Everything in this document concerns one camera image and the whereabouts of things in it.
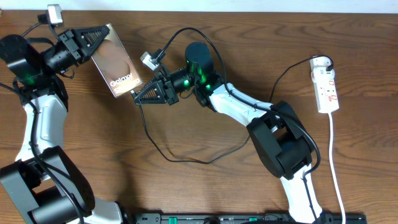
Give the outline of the white power strip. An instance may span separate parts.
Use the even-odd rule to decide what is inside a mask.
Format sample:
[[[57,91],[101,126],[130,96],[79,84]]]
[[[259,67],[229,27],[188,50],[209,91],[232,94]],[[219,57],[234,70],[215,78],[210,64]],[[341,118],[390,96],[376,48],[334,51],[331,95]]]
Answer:
[[[319,113],[332,113],[340,108],[335,85],[335,71],[326,71],[326,67],[315,67],[312,81]]]

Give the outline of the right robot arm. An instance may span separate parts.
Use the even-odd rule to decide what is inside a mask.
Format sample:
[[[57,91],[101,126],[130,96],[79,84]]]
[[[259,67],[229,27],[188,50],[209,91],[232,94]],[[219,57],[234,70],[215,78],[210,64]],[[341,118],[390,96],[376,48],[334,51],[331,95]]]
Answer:
[[[151,81],[133,95],[136,105],[178,102],[178,94],[191,90],[199,104],[225,114],[246,127],[265,168],[279,178],[295,222],[320,223],[319,206],[311,181],[312,153],[319,148],[306,132],[295,111],[285,101],[258,101],[223,80],[214,69],[209,48],[193,42],[185,49],[184,67],[170,73],[161,63],[164,51],[143,53],[141,61],[155,72]]]

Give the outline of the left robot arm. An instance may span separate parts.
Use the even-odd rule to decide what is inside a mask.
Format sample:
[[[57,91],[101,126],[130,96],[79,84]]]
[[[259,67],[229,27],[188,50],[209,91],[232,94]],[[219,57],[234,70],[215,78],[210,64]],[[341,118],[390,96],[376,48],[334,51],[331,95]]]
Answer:
[[[1,39],[1,58],[16,76],[10,90],[27,115],[21,150],[1,169],[1,184],[26,223],[129,221],[117,202],[94,196],[63,150],[68,113],[63,78],[71,66],[88,61],[108,34],[106,26],[66,30],[43,52],[34,49],[36,38],[12,34]]]

